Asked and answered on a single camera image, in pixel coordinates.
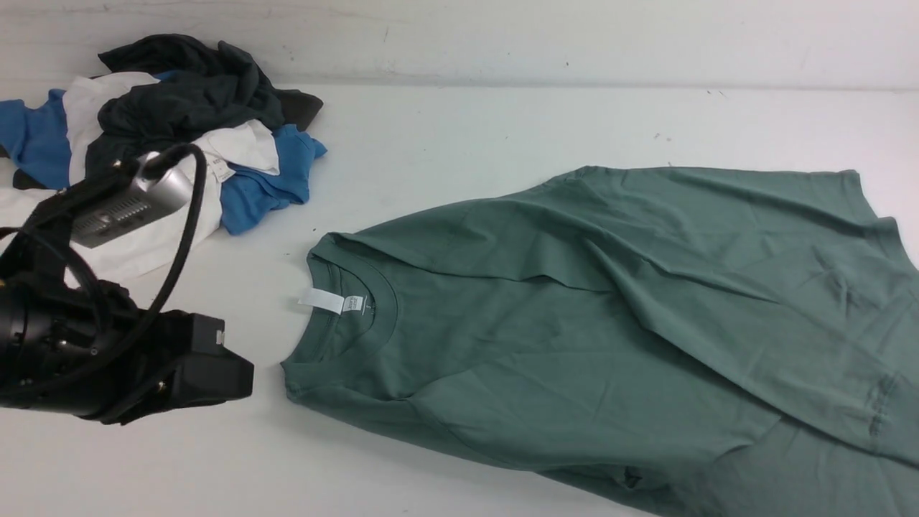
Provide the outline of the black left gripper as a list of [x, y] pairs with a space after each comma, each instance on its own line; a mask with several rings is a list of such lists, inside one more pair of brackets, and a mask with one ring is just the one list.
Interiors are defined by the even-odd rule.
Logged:
[[84, 418], [104, 425], [243, 400], [255, 381], [255, 366], [226, 347], [224, 320], [178, 309], [157, 315], [105, 372], [111, 395]]

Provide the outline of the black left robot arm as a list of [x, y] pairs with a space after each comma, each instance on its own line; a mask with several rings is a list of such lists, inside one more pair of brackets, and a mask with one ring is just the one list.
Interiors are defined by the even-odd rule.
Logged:
[[65, 283], [71, 233], [14, 236], [2, 254], [2, 406], [126, 425], [171, 410], [252, 395], [255, 367], [224, 344], [209, 315], [162, 312], [125, 349], [115, 347], [146, 311], [98, 279]]

